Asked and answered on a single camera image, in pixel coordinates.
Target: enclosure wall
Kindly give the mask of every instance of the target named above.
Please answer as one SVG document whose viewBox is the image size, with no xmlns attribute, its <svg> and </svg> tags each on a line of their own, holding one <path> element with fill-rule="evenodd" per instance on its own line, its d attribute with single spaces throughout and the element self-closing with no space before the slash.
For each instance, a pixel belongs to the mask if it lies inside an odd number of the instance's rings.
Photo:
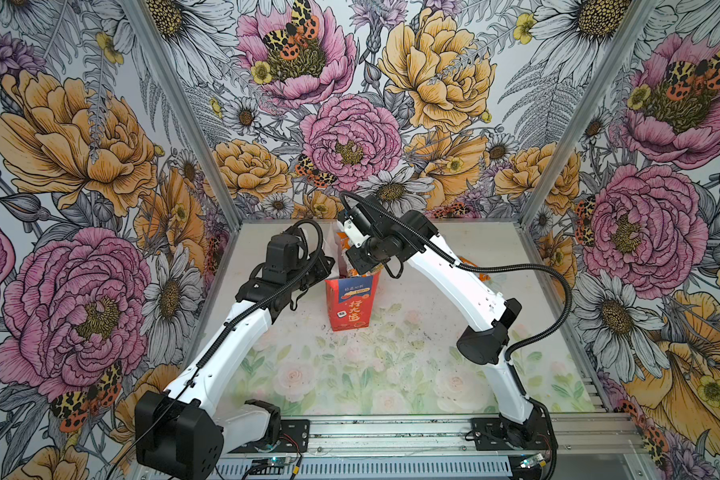
<svg viewBox="0 0 720 480">
<path fill-rule="evenodd" d="M 553 190 L 527 218 L 664 478 L 720 478 L 718 61 L 720 0 L 662 2 L 581 131 L 572 204 Z"/>
<path fill-rule="evenodd" d="M 104 479 L 230 243 L 170 102 L 116 42 L 135 44 L 117 2 L 0 0 L 0 478 Z"/>
</svg>

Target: white robotic arm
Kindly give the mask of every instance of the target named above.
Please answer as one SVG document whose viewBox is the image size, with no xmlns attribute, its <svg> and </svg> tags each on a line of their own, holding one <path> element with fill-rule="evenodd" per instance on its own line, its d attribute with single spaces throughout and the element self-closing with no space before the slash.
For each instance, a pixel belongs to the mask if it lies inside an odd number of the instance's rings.
<svg viewBox="0 0 720 480">
<path fill-rule="evenodd" d="M 444 260 L 443 255 L 458 257 L 419 212 L 408 212 L 395 224 L 374 212 L 378 208 L 360 203 L 340 216 L 353 243 L 347 255 L 355 269 L 363 274 L 379 263 L 386 266 L 396 256 L 401 264 L 422 272 L 468 323 L 457 347 L 468 360 L 483 366 L 498 399 L 500 426 L 488 435 L 518 448 L 526 448 L 541 431 L 552 436 L 544 427 L 538 402 L 528 397 L 506 355 L 508 329 L 520 304 L 505 300 L 475 274 Z M 226 321 L 190 366 L 162 394 L 148 392 L 136 405 L 139 463 L 181 480 L 204 480 L 223 452 L 250 442 L 276 444 L 280 438 L 277 407 L 255 400 L 231 414 L 218 412 L 217 407 L 235 370 L 290 303 L 292 292 L 321 282 L 334 264 L 320 248 L 321 230 L 316 251 L 308 259 L 300 255 L 307 250 L 303 234 L 297 231 L 303 223 L 313 222 L 302 220 L 272 238 L 266 262 L 241 287 Z M 417 241 L 421 238 L 428 241 Z M 259 269 L 262 276 L 256 277 Z"/>
</svg>

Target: yellow peony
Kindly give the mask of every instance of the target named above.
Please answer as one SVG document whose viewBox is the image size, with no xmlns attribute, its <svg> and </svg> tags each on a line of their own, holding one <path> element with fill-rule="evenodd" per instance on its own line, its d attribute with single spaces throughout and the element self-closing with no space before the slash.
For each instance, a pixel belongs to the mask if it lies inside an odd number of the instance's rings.
<svg viewBox="0 0 720 480">
<path fill-rule="evenodd" d="M 496 174 L 496 194 L 509 195 L 517 198 L 524 192 L 532 191 L 541 178 L 557 143 L 547 144 L 542 148 L 532 147 L 520 150 L 512 155 L 509 162 L 512 168 L 505 168 Z M 557 176 L 552 191 L 547 195 L 546 203 L 556 215 L 565 214 L 573 206 L 574 199 L 579 195 L 579 167 L 581 156 L 574 152 L 568 163 Z"/>
<path fill-rule="evenodd" d="M 74 447 L 67 448 L 63 455 L 56 447 L 42 447 L 3 480 L 85 480 L 87 463 L 88 454 Z"/>
<path fill-rule="evenodd" d="M 319 190 L 315 190 L 309 196 L 304 194 L 302 202 L 304 205 L 294 205 L 291 218 L 331 219 L 336 218 L 336 214 L 344 210 L 339 198 L 329 197 Z"/>
<path fill-rule="evenodd" d="M 417 134 L 404 150 L 419 161 L 427 162 L 420 177 L 434 178 L 434 189 L 426 193 L 427 210 L 448 205 L 467 191 L 467 182 L 475 185 L 480 179 L 480 160 L 488 142 L 486 137 L 470 139 L 434 129 Z"/>
<path fill-rule="evenodd" d="M 136 436 L 135 410 L 136 404 L 141 400 L 147 392 L 160 393 L 173 379 L 179 376 L 179 367 L 175 365 L 158 365 L 153 369 L 149 369 L 136 381 L 134 390 L 124 400 L 117 404 L 115 409 L 115 417 L 120 421 L 110 431 L 110 438 L 117 443 L 123 444 L 120 452 L 113 458 L 112 463 L 117 464 L 120 459 L 128 452 L 134 444 Z M 124 474 L 130 471 L 130 462 L 136 458 L 136 452 L 131 451 L 126 461 L 120 462 L 119 465 L 123 469 Z"/>
<path fill-rule="evenodd" d="M 190 260 L 202 273 L 205 269 L 206 238 L 201 220 L 200 202 L 190 192 L 192 184 L 182 178 L 179 169 L 171 168 L 168 181 L 160 185 L 160 194 L 144 195 L 139 214 L 134 219 L 136 244 L 150 254 L 167 248 L 174 254 L 179 245 L 190 251 Z"/>
<path fill-rule="evenodd" d="M 459 132 L 470 125 L 470 117 L 485 111 L 496 64 L 485 54 L 461 71 L 431 82 L 457 56 L 475 49 L 474 34 L 457 30 L 452 17 L 430 8 L 419 14 L 419 23 L 416 33 L 403 23 L 394 27 L 378 67 L 394 82 L 387 90 L 410 92 L 413 126 Z"/>
<path fill-rule="evenodd" d="M 256 142 L 249 144 L 244 140 L 232 140 L 221 143 L 211 155 L 232 198 L 241 193 L 264 200 L 267 195 L 278 194 L 291 187 L 288 164 Z M 216 198 L 208 177 L 202 187 L 210 197 Z"/>
<path fill-rule="evenodd" d="M 24 116 L 0 114 L 0 154 L 20 192 L 66 194 L 58 208 L 75 203 L 83 189 L 112 202 L 116 216 L 126 216 L 139 196 L 157 186 L 154 146 L 125 99 L 109 95 L 109 110 L 99 159 L 90 158 L 88 97 L 79 78 L 64 85 L 54 77 L 26 70 L 19 79 L 3 76 L 3 90 Z"/>
<path fill-rule="evenodd" d="M 562 233 L 552 235 L 552 232 L 542 238 L 539 243 L 539 255 L 545 265 L 551 266 L 568 280 L 571 287 L 576 281 L 576 257 L 574 256 L 574 239 Z M 559 282 L 553 282 L 557 294 L 564 298 L 565 293 Z"/>
<path fill-rule="evenodd" d="M 635 378 L 624 389 L 659 426 L 687 438 L 709 430 L 706 449 L 720 455 L 720 303 L 709 293 L 681 290 L 668 301 L 664 321 L 675 341 L 656 346 L 670 368 L 661 378 L 643 369 L 645 380 Z"/>
</svg>

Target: table surface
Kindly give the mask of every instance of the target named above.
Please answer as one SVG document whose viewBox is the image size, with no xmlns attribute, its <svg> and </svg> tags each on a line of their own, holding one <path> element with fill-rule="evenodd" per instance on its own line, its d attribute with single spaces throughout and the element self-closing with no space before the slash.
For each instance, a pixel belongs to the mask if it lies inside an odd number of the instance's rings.
<svg viewBox="0 0 720 480">
<path fill-rule="evenodd" d="M 331 225 L 322 226 L 329 239 Z M 240 285 L 263 261 L 269 238 L 285 228 L 243 225 L 201 345 L 219 329 Z M 512 224 L 449 222 L 438 228 L 457 255 L 475 264 L 528 262 Z M 534 273 L 497 274 L 486 283 L 523 306 L 510 329 L 512 342 L 554 321 Z M 220 409 L 255 398 L 278 405 L 284 416 L 494 413 L 496 398 L 480 366 L 456 350 L 466 325 L 444 294 L 413 268 L 400 280 L 382 273 L 365 329 L 333 332 L 325 287 L 316 285 L 296 312 L 284 311 L 248 352 Z M 594 410 L 560 333 L 520 349 L 513 360 L 528 393 L 551 411 Z"/>
</svg>

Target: wire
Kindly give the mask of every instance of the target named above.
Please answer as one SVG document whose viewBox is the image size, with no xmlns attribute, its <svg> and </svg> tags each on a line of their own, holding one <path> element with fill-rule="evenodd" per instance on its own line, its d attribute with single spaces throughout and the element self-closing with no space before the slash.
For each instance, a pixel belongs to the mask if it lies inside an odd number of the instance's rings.
<svg viewBox="0 0 720 480">
<path fill-rule="evenodd" d="M 286 440 L 288 440 L 290 443 L 293 444 L 293 446 L 296 447 L 296 453 L 298 454 L 298 460 L 296 460 L 296 466 L 293 467 L 293 472 L 291 473 L 291 480 L 293 480 L 296 477 L 296 474 L 298 473 L 298 470 L 302 467 L 302 460 L 304 459 L 304 455 L 302 455 L 302 450 L 298 447 L 298 444 L 294 442 L 293 438 L 291 438 L 290 435 L 287 433 L 283 433 L 282 437 Z"/>
<path fill-rule="evenodd" d="M 525 340 L 521 340 L 511 346 L 509 346 L 504 353 L 504 358 L 506 360 L 510 360 L 512 353 L 520 348 L 523 348 L 524 346 L 528 346 L 531 343 L 536 343 L 539 340 L 547 338 L 549 335 L 552 335 L 555 333 L 566 321 L 568 318 L 568 315 L 570 314 L 571 308 L 573 307 L 573 301 L 574 301 L 574 294 L 570 289 L 570 284 L 565 279 L 565 276 L 552 268 L 551 266 L 547 265 L 538 265 L 538 264 L 517 264 L 517 265 L 506 265 L 506 266 L 491 266 L 491 267 L 485 267 L 485 266 L 471 266 L 464 263 L 456 264 L 456 259 L 450 256 L 449 254 L 446 254 L 442 251 L 440 247 L 433 244 L 429 238 L 426 236 L 420 234 L 417 230 L 411 228 L 409 225 L 407 225 L 405 222 L 401 221 L 396 216 L 390 214 L 386 211 L 386 209 L 381 205 L 376 205 L 373 202 L 368 201 L 365 197 L 361 197 L 360 195 L 354 194 L 352 192 L 347 191 L 341 191 L 338 193 L 339 199 L 342 201 L 342 205 L 344 205 L 345 209 L 347 209 L 347 215 L 351 215 L 351 210 L 348 208 L 349 203 L 346 200 L 346 197 L 352 198 L 353 200 L 357 201 L 360 204 L 363 204 L 369 208 L 373 208 L 377 212 L 379 212 L 381 215 L 386 216 L 393 222 L 395 222 L 397 225 L 403 227 L 408 232 L 410 232 L 413 236 L 418 238 L 424 245 L 428 246 L 433 252 L 435 252 L 437 255 L 440 255 L 440 257 L 448 262 L 451 265 L 456 266 L 457 268 L 460 268 L 462 270 L 466 270 L 467 272 L 472 272 L 473 274 L 502 274 L 506 272 L 515 272 L 519 270 L 538 270 L 545 272 L 547 274 L 552 275 L 563 287 L 565 302 L 563 305 L 563 310 L 560 312 L 560 316 L 557 317 L 557 320 L 546 330 L 543 332 L 539 332 L 536 335 L 530 336 Z"/>
<path fill-rule="evenodd" d="M 181 397 L 181 396 L 183 395 L 183 393 L 186 391 L 186 389 L 190 388 L 190 385 L 192 385 L 192 380 L 195 379 L 195 377 L 197 376 L 197 372 L 198 372 L 198 371 L 199 371 L 199 370 L 195 370 L 195 372 L 192 374 L 192 377 L 186 382 L 186 384 L 184 385 L 184 388 L 181 389 L 181 392 L 179 392 L 179 395 L 177 395 L 176 398 L 174 398 L 173 401 L 168 405 L 168 407 L 167 407 L 165 410 L 163 410 L 163 413 L 161 413 L 161 414 L 155 419 L 155 421 L 152 422 L 152 425 L 150 425 L 150 426 L 144 431 L 144 433 L 142 433 L 142 434 L 134 441 L 133 445 L 131 445 L 130 447 L 128 447 L 128 449 L 125 451 L 125 453 L 123 454 L 123 456 L 120 457 L 120 460 L 118 460 L 117 462 L 115 462 L 115 464 L 112 466 L 112 468 L 110 468 L 110 472 L 106 474 L 106 480 L 110 480 L 110 478 L 112 477 L 112 474 L 114 473 L 115 469 L 118 468 L 117 466 L 120 464 L 120 462 L 122 462 L 122 461 L 128 456 L 128 454 L 130 454 L 130 451 L 133 450 L 133 449 L 139 444 L 139 442 L 141 442 L 141 439 L 144 438 L 144 436 L 146 436 L 146 434 L 149 433 L 149 432 L 152 430 L 152 428 L 154 428 L 154 427 L 158 424 L 158 422 L 160 422 L 160 420 L 163 419 L 163 417 L 166 415 L 166 413 L 168 413 L 168 412 L 173 408 L 173 404 L 175 404 L 175 403 L 176 403 L 176 400 L 178 400 L 179 397 Z"/>
<path fill-rule="evenodd" d="M 547 475 L 544 476 L 544 480 L 550 480 L 552 478 L 552 475 L 554 475 L 555 467 L 557 467 L 557 437 L 554 434 L 554 430 L 552 429 L 552 417 L 550 416 L 550 411 L 547 409 L 547 406 L 543 404 L 542 402 L 539 402 L 536 398 L 528 398 L 528 401 L 533 403 L 535 406 L 541 409 L 542 412 L 544 412 L 544 420 L 547 423 L 547 431 L 550 433 L 550 443 L 551 445 L 548 445 L 550 448 L 550 466 L 549 470 L 547 470 Z"/>
<path fill-rule="evenodd" d="M 246 478 L 248 478 L 248 475 L 253 475 L 255 473 L 260 472 L 261 470 L 267 470 L 268 468 L 279 468 L 280 472 L 277 475 L 282 474 L 283 467 L 261 464 L 261 465 L 251 466 L 248 470 L 246 470 L 245 473 L 242 474 L 242 478 L 240 478 L 240 480 L 246 480 Z"/>
<path fill-rule="evenodd" d="M 294 276 L 292 279 L 290 279 L 289 282 L 285 283 L 283 286 L 281 286 L 275 293 L 271 294 L 264 300 L 260 300 L 259 302 L 254 303 L 250 307 L 248 307 L 246 310 L 244 310 L 242 313 L 240 313 L 238 316 L 236 316 L 231 321 L 227 322 L 224 327 L 224 330 L 221 331 L 219 336 L 214 339 L 213 344 L 211 347 L 205 352 L 205 354 L 202 356 L 202 358 L 197 362 L 196 366 L 197 369 L 201 369 L 205 366 L 205 364 L 208 363 L 209 360 L 211 360 L 211 357 L 213 354 L 216 353 L 216 351 L 221 347 L 221 344 L 224 343 L 224 340 L 228 337 L 228 335 L 231 333 L 231 331 L 234 330 L 235 326 L 240 323 L 243 319 L 245 319 L 248 315 L 250 315 L 253 312 L 256 312 L 258 309 L 267 307 L 270 302 L 272 302 L 274 299 L 282 295 L 283 293 L 288 293 L 290 289 L 301 281 L 302 278 L 314 267 L 314 265 L 317 263 L 317 260 L 319 258 L 319 255 L 317 255 L 317 252 L 320 252 L 322 250 L 322 228 L 320 228 L 320 225 L 315 222 L 312 219 L 304 219 L 299 220 L 294 225 L 290 226 L 288 230 L 294 230 L 300 225 L 304 224 L 310 224 L 315 227 L 315 230 L 317 230 L 317 247 L 315 248 L 315 251 L 313 252 L 314 255 L 312 255 L 312 258 L 307 262 L 307 264 L 304 265 L 304 267 Z"/>
</svg>

